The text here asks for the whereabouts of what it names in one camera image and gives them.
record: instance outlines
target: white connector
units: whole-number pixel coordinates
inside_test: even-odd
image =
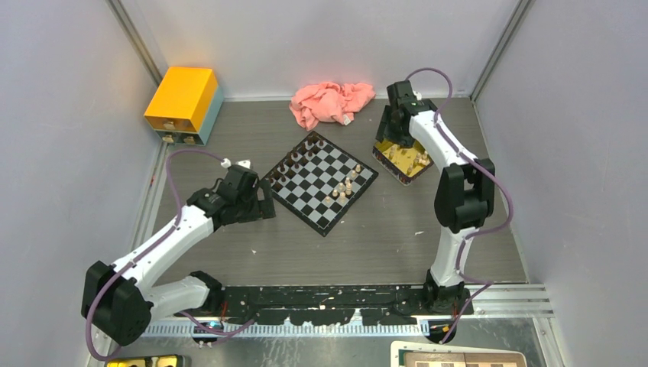
[[[246,159],[245,161],[238,161],[236,162],[239,166],[245,167],[249,170],[252,169],[252,162],[249,159]]]

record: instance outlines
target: teal box base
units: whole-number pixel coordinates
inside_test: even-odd
[[[205,119],[202,121],[198,133],[174,132],[168,130],[155,130],[155,132],[166,142],[171,142],[170,140],[173,139],[173,143],[177,144],[206,145],[209,136],[212,134],[212,128],[214,127],[214,123],[216,122],[216,118],[219,115],[224,100],[225,96],[223,95],[221,86],[216,87],[214,98],[209,104],[207,114],[205,115]]]

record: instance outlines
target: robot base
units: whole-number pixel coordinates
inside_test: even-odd
[[[423,285],[423,291],[426,297],[426,308],[434,314],[450,314],[456,316],[464,307],[466,301],[470,298],[470,292],[465,289],[464,283],[459,283],[451,287],[440,287],[430,273],[429,269],[426,275],[426,282]],[[469,304],[464,314],[473,314],[475,311],[472,304]],[[429,321],[429,335],[426,338],[432,343],[440,343],[450,331],[454,320],[435,320]],[[452,331],[452,334],[445,340],[449,342],[455,338],[458,327]]]

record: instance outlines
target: white wall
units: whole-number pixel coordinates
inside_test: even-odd
[[[648,360],[648,3],[535,2],[478,100],[576,366]]]
[[[290,97],[301,86],[366,82],[379,95],[435,66],[467,96],[517,0],[142,0],[126,4],[161,66],[212,67],[227,97]],[[445,81],[417,88],[444,96]]]
[[[0,11],[0,364],[83,365],[86,269],[130,246],[154,84],[103,1]]]

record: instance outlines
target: yellow object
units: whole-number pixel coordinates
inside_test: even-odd
[[[157,356],[116,359],[108,362],[106,367],[186,367],[186,363],[181,356]]]
[[[399,171],[409,177],[416,176],[423,168],[432,163],[430,161],[421,161],[420,159],[416,162],[416,156],[418,155],[421,158],[423,152],[426,151],[418,141],[415,141],[414,146],[411,148],[401,148],[388,140],[376,142],[374,146]]]
[[[211,69],[170,67],[144,117],[157,130],[198,132],[217,87]]]

